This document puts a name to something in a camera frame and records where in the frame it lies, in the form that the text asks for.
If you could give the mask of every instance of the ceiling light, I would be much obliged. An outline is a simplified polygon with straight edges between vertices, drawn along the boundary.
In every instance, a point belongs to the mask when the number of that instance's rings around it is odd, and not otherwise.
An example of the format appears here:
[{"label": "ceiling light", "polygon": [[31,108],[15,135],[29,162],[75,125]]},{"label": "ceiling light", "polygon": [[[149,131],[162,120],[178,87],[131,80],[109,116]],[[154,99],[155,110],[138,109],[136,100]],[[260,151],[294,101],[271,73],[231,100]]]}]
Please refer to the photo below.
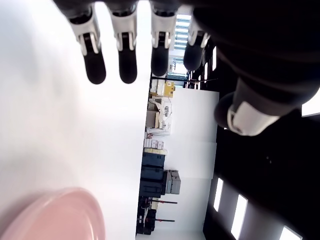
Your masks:
[{"label": "ceiling light", "polygon": [[212,71],[217,67],[217,47],[215,46],[212,52]]},{"label": "ceiling light", "polygon": [[231,233],[236,240],[239,239],[242,224],[244,222],[248,200],[239,194],[238,201],[236,203],[235,214],[233,219],[233,224],[231,228]]},{"label": "ceiling light", "polygon": [[305,104],[302,105],[302,116],[312,116],[320,114],[320,89],[318,92],[307,101]]},{"label": "ceiling light", "polygon": [[285,226],[282,230],[280,240],[302,240],[302,237]]},{"label": "ceiling light", "polygon": [[208,78],[208,63],[204,65],[204,79],[207,80]]},{"label": "ceiling light", "polygon": [[223,186],[224,186],[224,181],[221,178],[218,178],[218,183],[216,185],[216,191],[215,191],[215,197],[214,197],[214,203],[213,203],[213,207],[217,212],[219,210]]}]

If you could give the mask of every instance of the white wall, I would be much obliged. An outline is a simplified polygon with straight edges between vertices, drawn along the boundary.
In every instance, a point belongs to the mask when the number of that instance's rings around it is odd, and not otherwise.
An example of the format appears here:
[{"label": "white wall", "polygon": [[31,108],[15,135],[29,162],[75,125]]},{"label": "white wall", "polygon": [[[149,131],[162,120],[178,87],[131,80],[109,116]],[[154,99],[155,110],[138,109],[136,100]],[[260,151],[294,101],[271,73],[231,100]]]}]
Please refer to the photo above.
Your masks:
[{"label": "white wall", "polygon": [[151,235],[138,234],[136,240],[206,240],[203,232],[169,231],[155,229]]},{"label": "white wall", "polygon": [[0,234],[34,195],[79,186],[99,201],[106,239],[135,238],[151,10],[148,1],[138,5],[138,76],[127,85],[109,13],[102,3],[96,9],[101,85],[87,79],[80,46],[51,0],[0,2]]},{"label": "white wall", "polygon": [[168,150],[164,168],[179,170],[179,195],[161,196],[175,204],[159,204],[157,218],[176,222],[156,222],[158,230],[202,231],[216,157],[217,123],[214,109],[219,93],[176,88],[172,102],[171,135],[156,137]]}]

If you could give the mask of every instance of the yellow box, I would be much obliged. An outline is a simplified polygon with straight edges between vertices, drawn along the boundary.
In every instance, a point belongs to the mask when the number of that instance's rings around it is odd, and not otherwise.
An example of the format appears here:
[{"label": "yellow box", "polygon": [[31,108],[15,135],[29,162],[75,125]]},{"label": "yellow box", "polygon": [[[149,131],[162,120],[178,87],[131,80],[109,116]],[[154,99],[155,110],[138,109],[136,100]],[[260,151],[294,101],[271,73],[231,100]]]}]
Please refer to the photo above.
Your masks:
[{"label": "yellow box", "polygon": [[160,154],[160,150],[158,150],[158,149],[152,149],[152,153],[153,153],[153,154]]},{"label": "yellow box", "polygon": [[164,85],[164,96],[168,98],[174,97],[175,83],[172,81],[166,81]]},{"label": "yellow box", "polygon": [[144,152],[152,154],[152,148],[145,148]]}]

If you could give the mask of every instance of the window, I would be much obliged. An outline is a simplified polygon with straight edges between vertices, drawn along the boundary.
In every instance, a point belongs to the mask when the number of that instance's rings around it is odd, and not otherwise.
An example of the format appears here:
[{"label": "window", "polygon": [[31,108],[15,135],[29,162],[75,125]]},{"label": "window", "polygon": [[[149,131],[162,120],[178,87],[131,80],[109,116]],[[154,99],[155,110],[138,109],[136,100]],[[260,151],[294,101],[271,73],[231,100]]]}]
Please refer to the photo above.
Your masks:
[{"label": "window", "polygon": [[224,186],[224,181],[221,178],[218,178],[218,183],[216,185],[215,198],[214,198],[214,203],[213,203],[213,207],[217,212],[219,210],[223,186]]},{"label": "window", "polygon": [[181,19],[181,20],[190,20],[191,16],[190,15],[184,15],[184,14],[178,14],[176,16],[177,19]]},{"label": "window", "polygon": [[288,227],[284,227],[280,236],[280,240],[301,240],[302,237],[290,230]]},{"label": "window", "polygon": [[178,63],[175,65],[175,69],[173,70],[174,73],[177,74],[186,74],[187,73],[187,69],[185,67],[185,65],[182,63]]},{"label": "window", "polygon": [[175,29],[175,32],[181,32],[181,33],[188,33],[188,29],[184,29],[184,28],[176,28]]},{"label": "window", "polygon": [[174,43],[186,44],[187,40],[174,40]]},{"label": "window", "polygon": [[239,194],[238,201],[235,207],[235,214],[233,219],[233,224],[231,228],[231,233],[236,240],[239,239],[242,224],[244,222],[248,200]]},{"label": "window", "polygon": [[185,22],[185,21],[176,21],[175,25],[177,27],[182,26],[182,27],[189,27],[190,23],[189,22]]},{"label": "window", "polygon": [[185,50],[186,46],[175,44],[175,45],[174,45],[174,48],[175,48],[175,49],[180,49],[180,50]]},{"label": "window", "polygon": [[176,37],[177,38],[182,38],[182,39],[188,39],[188,35],[177,34]]}]

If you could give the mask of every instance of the gray container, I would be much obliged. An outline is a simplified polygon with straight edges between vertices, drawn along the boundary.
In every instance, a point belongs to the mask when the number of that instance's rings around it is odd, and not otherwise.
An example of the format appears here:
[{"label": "gray container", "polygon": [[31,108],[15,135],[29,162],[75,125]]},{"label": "gray container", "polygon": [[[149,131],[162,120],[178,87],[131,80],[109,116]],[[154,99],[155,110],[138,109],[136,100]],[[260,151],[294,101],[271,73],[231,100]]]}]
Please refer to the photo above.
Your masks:
[{"label": "gray container", "polygon": [[170,194],[171,193],[171,185],[172,185],[171,173],[169,171],[167,171],[166,185],[165,185],[165,193],[166,194]]},{"label": "gray container", "polygon": [[172,171],[171,172],[171,179],[172,179],[172,185],[171,185],[171,194],[179,194],[180,193],[180,186],[181,186],[181,179],[179,176],[178,171]]}]

